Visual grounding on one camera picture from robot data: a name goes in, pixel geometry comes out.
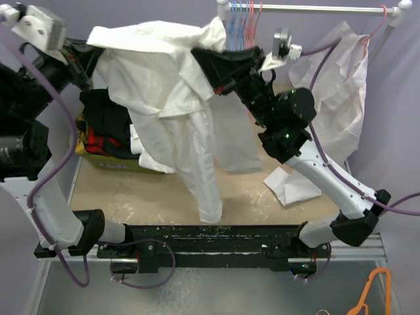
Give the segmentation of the white button shirt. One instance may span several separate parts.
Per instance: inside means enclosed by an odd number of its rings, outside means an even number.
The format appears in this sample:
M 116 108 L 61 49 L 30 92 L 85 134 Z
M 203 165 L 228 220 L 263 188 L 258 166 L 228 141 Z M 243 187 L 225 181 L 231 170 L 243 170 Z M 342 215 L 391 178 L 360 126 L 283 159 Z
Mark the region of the white button shirt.
M 244 105 L 234 93 L 216 95 L 192 55 L 195 47 L 225 49 L 222 20 L 203 27 L 159 20 L 95 26 L 87 42 L 103 49 L 96 71 L 110 99 L 128 110 L 144 155 L 183 180 L 201 221 L 218 222 L 216 166 L 230 174 L 262 169 Z

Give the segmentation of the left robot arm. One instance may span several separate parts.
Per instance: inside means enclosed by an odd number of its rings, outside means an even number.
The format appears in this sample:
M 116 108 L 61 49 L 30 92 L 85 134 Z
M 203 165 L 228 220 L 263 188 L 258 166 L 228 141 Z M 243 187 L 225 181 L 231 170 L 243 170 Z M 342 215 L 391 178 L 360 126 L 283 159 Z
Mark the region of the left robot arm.
M 19 70 L 1 66 L 1 187 L 14 197 L 33 224 L 39 244 L 35 256 L 54 257 L 66 249 L 72 256 L 86 255 L 94 245 L 108 243 L 120 257 L 135 250 L 123 223 L 106 220 L 100 209 L 70 209 L 56 174 L 48 146 L 48 127 L 38 120 L 52 102 L 63 104 L 61 92 L 69 85 L 88 87 L 102 49 L 69 40 L 63 61 L 44 52 L 28 60 L 16 49 Z

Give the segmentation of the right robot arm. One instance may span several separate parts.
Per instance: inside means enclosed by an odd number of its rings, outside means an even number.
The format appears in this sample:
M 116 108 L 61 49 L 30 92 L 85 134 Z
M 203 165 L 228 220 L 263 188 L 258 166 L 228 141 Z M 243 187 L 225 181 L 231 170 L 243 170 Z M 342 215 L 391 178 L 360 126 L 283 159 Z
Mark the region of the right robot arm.
M 258 47 L 223 52 L 194 48 L 191 53 L 215 94 L 236 93 L 264 129 L 259 139 L 265 152 L 303 175 L 339 207 L 329 219 L 302 223 L 291 242 L 293 252 L 306 257 L 335 240 L 362 245 L 375 230 L 390 194 L 359 183 L 321 152 L 306 130 L 316 117 L 312 92 L 297 88 L 274 93 L 272 82 L 259 73 L 265 55 Z

